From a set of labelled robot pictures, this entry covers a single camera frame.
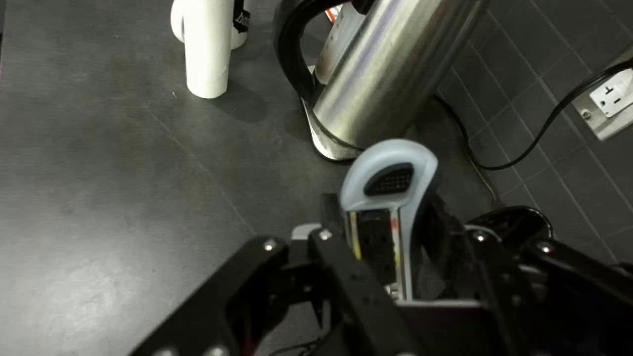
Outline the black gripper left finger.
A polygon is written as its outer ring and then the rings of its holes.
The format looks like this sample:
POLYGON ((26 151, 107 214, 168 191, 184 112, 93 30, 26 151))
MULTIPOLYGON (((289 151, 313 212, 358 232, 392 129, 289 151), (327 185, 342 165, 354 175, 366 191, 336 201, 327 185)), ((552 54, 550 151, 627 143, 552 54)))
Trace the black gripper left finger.
POLYGON ((344 214, 333 193, 319 201, 319 228, 309 236, 309 258, 336 278, 352 276, 354 264, 346 242, 344 214))

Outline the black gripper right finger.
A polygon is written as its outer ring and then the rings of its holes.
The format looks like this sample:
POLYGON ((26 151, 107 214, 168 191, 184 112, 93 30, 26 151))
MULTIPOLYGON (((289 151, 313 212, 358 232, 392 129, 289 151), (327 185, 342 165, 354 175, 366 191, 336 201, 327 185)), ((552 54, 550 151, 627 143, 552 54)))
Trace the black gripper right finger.
POLYGON ((463 224, 439 197, 427 201, 422 212, 422 295, 485 297, 475 246, 499 242, 491 228, 463 224))

